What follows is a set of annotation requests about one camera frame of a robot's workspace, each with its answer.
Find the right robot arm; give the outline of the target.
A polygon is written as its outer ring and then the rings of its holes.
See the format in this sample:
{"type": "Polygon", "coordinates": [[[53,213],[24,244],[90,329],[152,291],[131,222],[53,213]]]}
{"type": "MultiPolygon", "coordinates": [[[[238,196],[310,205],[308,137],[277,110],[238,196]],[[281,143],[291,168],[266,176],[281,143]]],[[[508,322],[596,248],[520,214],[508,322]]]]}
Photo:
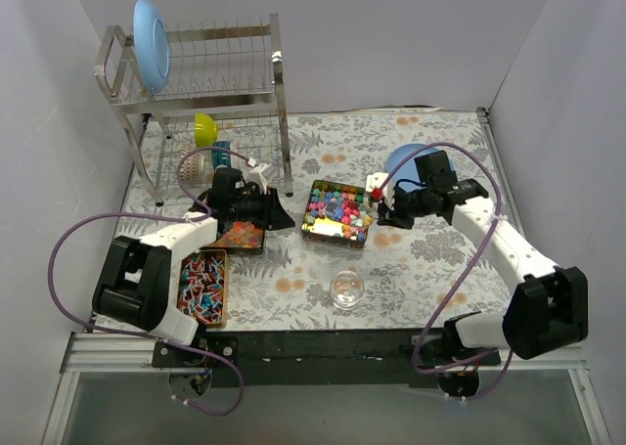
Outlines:
{"type": "Polygon", "coordinates": [[[474,312],[445,322],[438,334],[424,327],[411,362],[420,372],[439,373],[507,349],[528,360],[587,338],[588,280],[577,267],[563,268],[538,251],[501,212],[474,179],[452,169],[446,144],[409,154],[419,182],[407,192],[394,172],[368,176],[366,190],[377,205],[378,223],[410,229],[416,219],[443,218],[475,246],[471,259],[485,258],[512,298],[502,314],[474,312]]]}

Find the patterned tape roll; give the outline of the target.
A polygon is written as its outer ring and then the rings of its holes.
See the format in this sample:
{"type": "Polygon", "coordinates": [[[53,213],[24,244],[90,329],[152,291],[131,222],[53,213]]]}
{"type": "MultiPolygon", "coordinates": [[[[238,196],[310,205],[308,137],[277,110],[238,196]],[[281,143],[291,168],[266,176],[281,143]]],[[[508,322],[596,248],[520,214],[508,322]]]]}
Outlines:
{"type": "Polygon", "coordinates": [[[187,154],[191,153],[195,148],[191,145],[183,145],[181,149],[181,169],[180,175],[181,179],[187,183],[196,183],[200,180],[201,176],[201,167],[200,167],[200,153],[191,154],[189,157],[186,157],[187,154]]]}

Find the tin of gummy candies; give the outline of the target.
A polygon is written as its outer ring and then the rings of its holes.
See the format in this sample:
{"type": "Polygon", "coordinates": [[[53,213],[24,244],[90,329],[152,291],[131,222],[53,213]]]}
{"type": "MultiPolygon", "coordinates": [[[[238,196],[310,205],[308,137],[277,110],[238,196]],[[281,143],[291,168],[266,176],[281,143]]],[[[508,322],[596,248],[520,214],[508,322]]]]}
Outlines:
{"type": "Polygon", "coordinates": [[[250,221],[219,220],[216,241],[200,252],[224,251],[230,256],[260,256],[264,253],[265,234],[250,221]]]}

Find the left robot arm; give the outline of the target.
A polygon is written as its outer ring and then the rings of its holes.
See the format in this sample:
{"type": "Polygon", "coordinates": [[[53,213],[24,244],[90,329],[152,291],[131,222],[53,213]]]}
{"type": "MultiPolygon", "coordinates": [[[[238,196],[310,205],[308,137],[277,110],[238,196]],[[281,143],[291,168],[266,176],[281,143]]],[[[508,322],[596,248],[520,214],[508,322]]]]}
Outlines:
{"type": "Polygon", "coordinates": [[[219,226],[226,222],[250,222],[267,231],[294,226],[278,191],[268,184],[268,169],[268,164],[260,163],[243,174],[222,166],[214,172],[210,188],[194,197],[181,222],[138,239],[113,239],[92,309],[174,342],[174,354],[184,365],[200,365],[207,357],[208,344],[196,334],[199,323],[177,307],[182,261],[216,242],[219,226]]]}

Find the clear glass jar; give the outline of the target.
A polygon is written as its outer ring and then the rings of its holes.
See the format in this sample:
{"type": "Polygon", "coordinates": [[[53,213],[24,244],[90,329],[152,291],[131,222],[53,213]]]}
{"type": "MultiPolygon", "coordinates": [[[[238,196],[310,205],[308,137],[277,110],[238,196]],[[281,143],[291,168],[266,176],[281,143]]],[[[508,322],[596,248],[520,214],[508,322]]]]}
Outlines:
{"type": "Polygon", "coordinates": [[[354,271],[340,271],[330,282],[330,293],[336,308],[351,310],[362,300],[365,294],[365,283],[363,278],[354,271]]]}

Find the yellow-green bowl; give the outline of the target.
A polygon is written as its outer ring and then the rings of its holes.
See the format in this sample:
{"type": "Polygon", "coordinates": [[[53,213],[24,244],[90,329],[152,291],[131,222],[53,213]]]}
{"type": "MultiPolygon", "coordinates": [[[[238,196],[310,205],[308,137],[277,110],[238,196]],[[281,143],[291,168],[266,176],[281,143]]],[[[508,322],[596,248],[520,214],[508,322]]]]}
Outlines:
{"type": "Polygon", "coordinates": [[[195,145],[197,149],[212,146],[218,138],[218,126],[214,119],[206,113],[195,114],[195,145]]]}

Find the black metal base rail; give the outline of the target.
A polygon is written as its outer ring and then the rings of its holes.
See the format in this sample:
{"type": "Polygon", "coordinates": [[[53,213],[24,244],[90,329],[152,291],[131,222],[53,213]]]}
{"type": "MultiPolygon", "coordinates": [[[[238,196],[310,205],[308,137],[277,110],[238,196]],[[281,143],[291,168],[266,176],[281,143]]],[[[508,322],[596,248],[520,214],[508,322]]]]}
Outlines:
{"type": "Polygon", "coordinates": [[[436,388],[411,367],[418,329],[225,332],[201,329],[192,346],[220,355],[246,386],[405,384],[436,388]]]}

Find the teal and white cup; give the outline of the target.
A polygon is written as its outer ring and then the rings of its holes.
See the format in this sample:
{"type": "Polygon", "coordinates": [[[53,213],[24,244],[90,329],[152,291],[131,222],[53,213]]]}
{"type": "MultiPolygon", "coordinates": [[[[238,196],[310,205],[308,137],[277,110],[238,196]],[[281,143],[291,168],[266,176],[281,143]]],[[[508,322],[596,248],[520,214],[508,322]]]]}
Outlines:
{"type": "Polygon", "coordinates": [[[218,140],[212,145],[211,163],[214,170],[229,167],[240,169],[241,158],[238,156],[238,150],[230,141],[218,140]]]}

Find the steel dish rack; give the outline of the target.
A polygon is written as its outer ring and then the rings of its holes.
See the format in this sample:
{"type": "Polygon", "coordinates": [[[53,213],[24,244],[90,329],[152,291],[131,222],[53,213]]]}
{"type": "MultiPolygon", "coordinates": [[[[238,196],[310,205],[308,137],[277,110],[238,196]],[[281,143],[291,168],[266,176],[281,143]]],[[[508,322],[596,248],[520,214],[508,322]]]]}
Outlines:
{"type": "Polygon", "coordinates": [[[156,205],[180,195],[175,168],[195,144],[195,116],[216,122],[232,150],[269,164],[266,177],[293,193],[280,19],[166,31],[170,74],[154,94],[140,74],[138,45],[107,27],[95,77],[125,132],[134,168],[156,205]]]}

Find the tin of colourful star candies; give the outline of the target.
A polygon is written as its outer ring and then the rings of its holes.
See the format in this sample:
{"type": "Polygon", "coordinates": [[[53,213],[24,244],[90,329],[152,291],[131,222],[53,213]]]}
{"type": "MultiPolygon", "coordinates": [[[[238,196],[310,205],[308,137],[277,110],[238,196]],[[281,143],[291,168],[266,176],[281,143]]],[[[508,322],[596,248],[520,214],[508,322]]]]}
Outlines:
{"type": "Polygon", "coordinates": [[[306,241],[362,249],[376,216],[364,188],[315,180],[300,233],[306,241]]]}

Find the blue plate in rack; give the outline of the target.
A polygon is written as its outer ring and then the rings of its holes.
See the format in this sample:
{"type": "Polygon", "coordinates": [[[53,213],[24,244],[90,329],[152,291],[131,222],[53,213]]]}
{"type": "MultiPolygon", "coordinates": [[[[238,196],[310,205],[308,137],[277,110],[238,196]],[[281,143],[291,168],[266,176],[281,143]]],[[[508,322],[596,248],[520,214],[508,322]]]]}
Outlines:
{"type": "Polygon", "coordinates": [[[133,35],[137,65],[151,96],[167,85],[170,49],[165,23],[150,0],[137,0],[133,12],[133,35]]]}

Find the blue plate on mat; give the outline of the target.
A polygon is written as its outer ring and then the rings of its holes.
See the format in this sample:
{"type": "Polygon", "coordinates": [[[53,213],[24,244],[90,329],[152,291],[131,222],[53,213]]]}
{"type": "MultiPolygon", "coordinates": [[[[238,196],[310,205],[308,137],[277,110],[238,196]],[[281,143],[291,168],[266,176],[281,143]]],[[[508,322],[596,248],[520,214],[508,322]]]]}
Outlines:
{"type": "Polygon", "coordinates": [[[406,158],[413,152],[424,149],[416,156],[425,156],[438,152],[436,147],[427,147],[421,143],[410,143],[402,145],[393,150],[386,159],[385,170],[387,173],[391,173],[399,164],[401,167],[396,171],[393,178],[399,180],[408,180],[420,182],[420,173],[412,158],[406,160],[406,158]]]}

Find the silver metal scoop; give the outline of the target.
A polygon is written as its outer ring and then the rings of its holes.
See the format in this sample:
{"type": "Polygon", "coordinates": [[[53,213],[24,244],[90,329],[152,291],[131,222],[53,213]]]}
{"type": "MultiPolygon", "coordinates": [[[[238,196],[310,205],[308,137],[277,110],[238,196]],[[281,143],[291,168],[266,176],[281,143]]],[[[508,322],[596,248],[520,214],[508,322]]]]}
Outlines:
{"type": "Polygon", "coordinates": [[[375,218],[374,210],[366,203],[356,200],[329,200],[315,202],[317,218],[328,218],[333,221],[342,223],[354,223],[362,220],[373,220],[375,218]]]}

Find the gold tin of wrapped candies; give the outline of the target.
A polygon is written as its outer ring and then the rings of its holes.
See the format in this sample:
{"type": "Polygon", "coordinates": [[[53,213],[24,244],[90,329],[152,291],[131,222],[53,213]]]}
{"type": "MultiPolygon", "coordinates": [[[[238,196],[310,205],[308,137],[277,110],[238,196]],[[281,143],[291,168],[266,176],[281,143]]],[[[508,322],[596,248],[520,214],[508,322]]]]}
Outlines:
{"type": "Polygon", "coordinates": [[[223,249],[193,253],[181,263],[177,308],[208,328],[227,324],[229,258],[223,249]]]}

